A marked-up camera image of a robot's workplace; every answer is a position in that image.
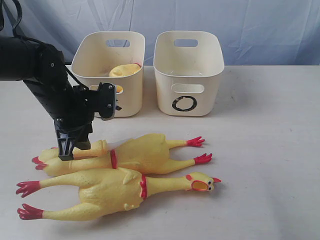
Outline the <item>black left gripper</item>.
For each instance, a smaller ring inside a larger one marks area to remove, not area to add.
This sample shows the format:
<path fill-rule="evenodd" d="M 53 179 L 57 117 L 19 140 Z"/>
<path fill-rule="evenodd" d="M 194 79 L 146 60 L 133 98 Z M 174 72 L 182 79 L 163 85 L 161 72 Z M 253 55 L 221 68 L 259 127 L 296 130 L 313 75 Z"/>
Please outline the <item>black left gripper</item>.
<path fill-rule="evenodd" d="M 54 121 L 60 128 L 68 130 L 92 123 L 99 106 L 98 91 L 85 89 L 79 85 L 72 87 L 68 84 L 58 84 L 53 87 L 53 90 L 58 100 L 58 112 Z M 57 129 L 58 157 L 62 161 L 73 160 L 75 142 L 78 149 L 89 150 L 91 143 L 88 135 L 89 133 L 84 131 L 76 140 L 75 131 L 63 132 Z"/>

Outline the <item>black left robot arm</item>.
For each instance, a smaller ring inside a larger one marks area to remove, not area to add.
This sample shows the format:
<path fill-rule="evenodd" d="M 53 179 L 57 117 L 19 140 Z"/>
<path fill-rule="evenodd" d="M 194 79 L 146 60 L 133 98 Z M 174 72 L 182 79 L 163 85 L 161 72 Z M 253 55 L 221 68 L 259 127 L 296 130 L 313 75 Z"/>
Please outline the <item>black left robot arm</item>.
<path fill-rule="evenodd" d="M 18 37 L 0 38 L 1 81 L 23 81 L 54 121 L 58 156 L 74 159 L 73 150 L 91 147 L 94 112 L 83 85 L 72 86 L 61 51 L 53 45 Z"/>

